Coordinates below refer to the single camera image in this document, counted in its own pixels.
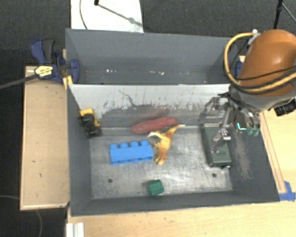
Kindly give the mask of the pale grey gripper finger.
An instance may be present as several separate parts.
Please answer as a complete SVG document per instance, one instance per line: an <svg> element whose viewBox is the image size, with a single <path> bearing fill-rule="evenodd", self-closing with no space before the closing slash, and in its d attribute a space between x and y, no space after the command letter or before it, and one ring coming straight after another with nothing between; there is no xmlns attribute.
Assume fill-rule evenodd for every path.
<svg viewBox="0 0 296 237"><path fill-rule="evenodd" d="M219 149L224 145L224 143L230 141L231 135L228 130L226 128L220 128L211 140L211 152L218 154Z"/></svg>
<svg viewBox="0 0 296 237"><path fill-rule="evenodd" d="M223 108L220 105L220 97L213 97L205 104L204 110L199 115L199 122L206 123L211 120L219 120L223 117Z"/></svg>

